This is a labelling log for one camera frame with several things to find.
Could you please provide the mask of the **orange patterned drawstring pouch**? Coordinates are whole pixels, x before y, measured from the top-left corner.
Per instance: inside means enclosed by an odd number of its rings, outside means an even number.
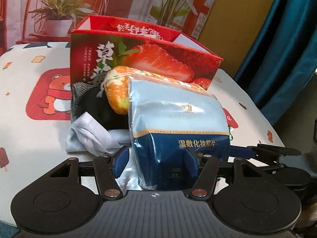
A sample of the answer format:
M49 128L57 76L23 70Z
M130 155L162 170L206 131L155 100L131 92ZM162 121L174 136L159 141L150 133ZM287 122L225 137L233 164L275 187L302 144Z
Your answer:
M135 68L117 66L107 72L101 85L105 91L109 105L115 113L128 114L128 106L130 103L128 97L128 86L130 79L134 78L154 81L159 84L166 84L169 86L177 86L181 89L190 90L196 93L207 92L198 84L185 83L170 77L165 77Z

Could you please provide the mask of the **teal blue curtain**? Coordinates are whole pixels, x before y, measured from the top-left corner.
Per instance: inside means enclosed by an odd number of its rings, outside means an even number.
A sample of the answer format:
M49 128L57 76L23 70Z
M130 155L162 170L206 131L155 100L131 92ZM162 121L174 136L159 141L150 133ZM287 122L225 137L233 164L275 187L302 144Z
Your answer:
M316 0L273 0L234 76L274 125L316 70Z

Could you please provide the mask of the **grey knitted cloth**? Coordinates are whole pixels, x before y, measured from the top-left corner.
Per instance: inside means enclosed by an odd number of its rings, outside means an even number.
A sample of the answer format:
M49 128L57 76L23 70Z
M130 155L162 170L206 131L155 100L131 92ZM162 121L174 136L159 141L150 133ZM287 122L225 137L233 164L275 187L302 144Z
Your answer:
M87 84L84 82L77 82L72 85L72 97L70 102L70 121L74 122L77 118L77 109L79 105L79 100L81 97L89 90L95 88L95 85Z

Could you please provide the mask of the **cartoon bear table cloth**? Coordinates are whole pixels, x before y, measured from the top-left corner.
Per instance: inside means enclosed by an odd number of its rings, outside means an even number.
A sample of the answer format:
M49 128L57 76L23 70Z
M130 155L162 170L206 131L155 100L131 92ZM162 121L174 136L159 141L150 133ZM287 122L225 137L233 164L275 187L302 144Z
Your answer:
M14 45L1 56L1 222L14 225L10 204L34 180L69 157L69 100L54 100L48 115L40 103L56 80L70 91L70 45L47 42ZM232 145L283 143L250 97L222 69L208 91L225 109Z

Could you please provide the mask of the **living room printed backdrop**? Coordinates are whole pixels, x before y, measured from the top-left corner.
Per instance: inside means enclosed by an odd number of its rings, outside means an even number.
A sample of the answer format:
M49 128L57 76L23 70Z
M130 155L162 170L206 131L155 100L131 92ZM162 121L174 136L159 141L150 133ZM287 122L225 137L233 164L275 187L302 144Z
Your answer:
M99 15L129 18L198 38L215 0L79 0ZM9 44L53 40L36 9L47 0L1 0L1 49Z

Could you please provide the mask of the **white folded cloth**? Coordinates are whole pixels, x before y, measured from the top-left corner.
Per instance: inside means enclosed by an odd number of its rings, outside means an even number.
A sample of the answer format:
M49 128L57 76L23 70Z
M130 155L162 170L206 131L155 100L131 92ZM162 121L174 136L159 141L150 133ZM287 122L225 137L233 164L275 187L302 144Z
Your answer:
M87 151L94 156L115 154L131 143L129 130L107 131L89 113L83 113L70 127L66 138L66 152Z

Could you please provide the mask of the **black sleep eye mask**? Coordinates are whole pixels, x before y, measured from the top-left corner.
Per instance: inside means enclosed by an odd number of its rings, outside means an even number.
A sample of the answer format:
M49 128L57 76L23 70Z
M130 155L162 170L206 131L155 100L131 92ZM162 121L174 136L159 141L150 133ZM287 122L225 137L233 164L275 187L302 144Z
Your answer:
M81 96L76 116L80 117L87 112L106 130L127 130L128 115L115 113L107 100L105 92L103 92L102 97L97 97L99 91L98 87L94 87Z

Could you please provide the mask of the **red strawberry cardboard box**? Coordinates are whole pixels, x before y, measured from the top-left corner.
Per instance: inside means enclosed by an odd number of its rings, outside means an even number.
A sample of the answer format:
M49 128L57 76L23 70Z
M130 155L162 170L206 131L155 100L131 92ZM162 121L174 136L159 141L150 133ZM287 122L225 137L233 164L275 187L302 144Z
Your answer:
M223 59L180 31L138 20L87 16L72 31L71 83L102 83L117 66L183 82L212 80Z

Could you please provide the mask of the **blue cotton pad package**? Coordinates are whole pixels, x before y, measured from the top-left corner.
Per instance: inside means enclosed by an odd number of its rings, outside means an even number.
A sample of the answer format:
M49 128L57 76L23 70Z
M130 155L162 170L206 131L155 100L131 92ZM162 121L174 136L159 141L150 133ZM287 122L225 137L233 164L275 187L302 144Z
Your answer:
M199 175L193 153L229 158L225 112L217 98L151 78L128 81L128 119L140 177L149 190L180 190Z

